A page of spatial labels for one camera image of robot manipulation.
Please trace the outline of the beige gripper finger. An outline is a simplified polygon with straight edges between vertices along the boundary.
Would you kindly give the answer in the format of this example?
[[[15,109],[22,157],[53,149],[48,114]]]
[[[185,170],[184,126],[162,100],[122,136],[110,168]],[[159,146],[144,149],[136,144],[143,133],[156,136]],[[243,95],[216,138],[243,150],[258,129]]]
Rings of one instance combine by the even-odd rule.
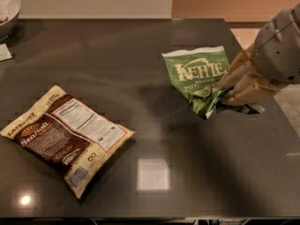
[[[242,106],[254,104],[271,98],[279,91],[279,87],[261,78],[252,78],[250,82],[239,82],[221,100],[225,105]]]
[[[235,56],[230,67],[219,82],[222,89],[244,90],[257,80],[258,71],[252,61],[253,46]]]

